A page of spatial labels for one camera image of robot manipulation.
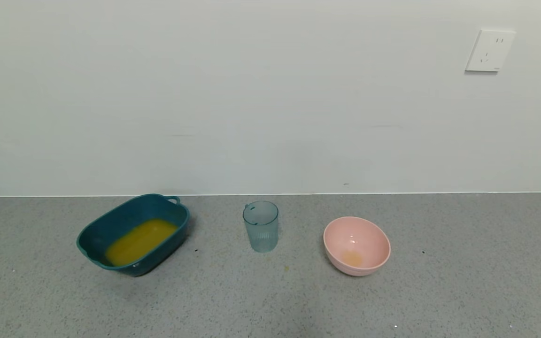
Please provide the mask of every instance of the pink bowl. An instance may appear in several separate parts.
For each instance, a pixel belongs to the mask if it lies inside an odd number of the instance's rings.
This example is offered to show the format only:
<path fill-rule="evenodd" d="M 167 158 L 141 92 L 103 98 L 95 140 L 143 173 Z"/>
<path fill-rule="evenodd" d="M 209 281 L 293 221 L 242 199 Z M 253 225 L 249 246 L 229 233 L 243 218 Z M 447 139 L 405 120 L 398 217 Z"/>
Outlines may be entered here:
<path fill-rule="evenodd" d="M 333 265 L 350 276 L 366 276 L 389 258 L 391 246 L 377 225 L 358 217 L 333 220 L 323 233 L 325 252 Z"/>

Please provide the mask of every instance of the light blue cup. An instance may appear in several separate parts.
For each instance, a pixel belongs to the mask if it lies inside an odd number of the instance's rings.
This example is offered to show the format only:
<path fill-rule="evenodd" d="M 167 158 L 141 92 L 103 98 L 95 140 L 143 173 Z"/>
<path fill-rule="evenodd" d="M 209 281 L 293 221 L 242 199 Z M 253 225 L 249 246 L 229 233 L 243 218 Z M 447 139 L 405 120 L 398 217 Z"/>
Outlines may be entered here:
<path fill-rule="evenodd" d="M 279 241 L 279 208 L 268 201 L 249 203 L 243 210 L 249 244 L 256 252 L 273 250 Z"/>

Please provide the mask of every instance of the white wall socket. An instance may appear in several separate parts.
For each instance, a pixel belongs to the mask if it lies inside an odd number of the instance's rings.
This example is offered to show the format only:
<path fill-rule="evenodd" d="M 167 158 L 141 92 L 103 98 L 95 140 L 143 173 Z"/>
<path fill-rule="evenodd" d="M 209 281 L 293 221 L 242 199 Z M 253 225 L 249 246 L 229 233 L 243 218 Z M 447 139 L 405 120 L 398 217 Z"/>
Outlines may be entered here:
<path fill-rule="evenodd" d="M 480 30 L 466 70 L 499 71 L 502 69 L 516 34 L 516 32 Z"/>

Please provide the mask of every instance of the speckled gray floor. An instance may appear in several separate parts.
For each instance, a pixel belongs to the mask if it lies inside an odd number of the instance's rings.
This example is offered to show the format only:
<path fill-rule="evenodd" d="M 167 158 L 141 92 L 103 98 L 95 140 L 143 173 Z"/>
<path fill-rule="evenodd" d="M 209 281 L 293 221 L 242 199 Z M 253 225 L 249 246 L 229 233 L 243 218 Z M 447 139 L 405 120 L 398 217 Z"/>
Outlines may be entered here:
<path fill-rule="evenodd" d="M 280 211 L 267 254 L 241 219 L 256 199 L 185 197 L 191 235 L 138 278 L 75 248 L 127 198 L 0 199 L 0 338 L 541 337 L 541 194 L 264 197 Z M 322 231 L 345 215 L 391 240 L 371 276 L 325 258 Z"/>

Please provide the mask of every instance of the yellow liquid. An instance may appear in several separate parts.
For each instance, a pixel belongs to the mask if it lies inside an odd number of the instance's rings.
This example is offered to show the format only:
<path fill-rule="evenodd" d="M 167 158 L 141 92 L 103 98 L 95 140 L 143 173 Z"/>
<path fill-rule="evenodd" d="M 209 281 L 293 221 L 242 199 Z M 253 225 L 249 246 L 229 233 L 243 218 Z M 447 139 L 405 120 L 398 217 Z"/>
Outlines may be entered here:
<path fill-rule="evenodd" d="M 162 243 L 177 229 L 176 225 L 160 218 L 143 222 L 112 243 L 106 250 L 106 258 L 116 267 L 133 263 Z"/>
<path fill-rule="evenodd" d="M 346 250 L 343 255 L 341 255 L 341 261 L 348 265 L 351 265 L 352 267 L 358 268 L 363 263 L 363 257 L 355 251 Z"/>

